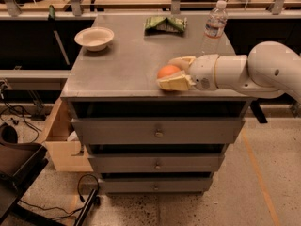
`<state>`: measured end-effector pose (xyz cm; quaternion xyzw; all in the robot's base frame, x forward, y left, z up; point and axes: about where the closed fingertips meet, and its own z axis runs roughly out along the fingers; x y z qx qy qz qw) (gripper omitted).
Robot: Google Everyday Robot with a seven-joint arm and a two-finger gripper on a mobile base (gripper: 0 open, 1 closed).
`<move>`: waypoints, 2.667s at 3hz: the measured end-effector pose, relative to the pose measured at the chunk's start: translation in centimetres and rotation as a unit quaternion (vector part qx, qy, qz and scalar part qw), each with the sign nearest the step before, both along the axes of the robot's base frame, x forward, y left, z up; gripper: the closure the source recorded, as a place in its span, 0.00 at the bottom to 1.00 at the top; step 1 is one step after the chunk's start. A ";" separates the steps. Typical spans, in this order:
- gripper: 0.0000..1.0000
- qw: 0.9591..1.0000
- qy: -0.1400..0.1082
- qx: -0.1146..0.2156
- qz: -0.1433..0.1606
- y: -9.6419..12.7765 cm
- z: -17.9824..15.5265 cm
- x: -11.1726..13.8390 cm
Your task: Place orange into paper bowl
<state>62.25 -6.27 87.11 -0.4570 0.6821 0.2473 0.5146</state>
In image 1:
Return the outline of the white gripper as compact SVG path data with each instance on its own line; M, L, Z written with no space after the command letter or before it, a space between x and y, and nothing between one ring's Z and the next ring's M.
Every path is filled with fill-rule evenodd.
M170 65L182 71L157 78L160 89L166 91L187 91L193 86L199 90L217 90L215 83L215 64L218 54L210 54L195 58L194 56L176 57L169 60Z

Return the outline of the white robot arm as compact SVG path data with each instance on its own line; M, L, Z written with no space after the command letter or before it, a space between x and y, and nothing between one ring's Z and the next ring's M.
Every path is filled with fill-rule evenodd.
M286 93L301 102L301 56L275 41L257 44L246 55L185 56L169 60L157 73L162 90L232 89L255 98Z

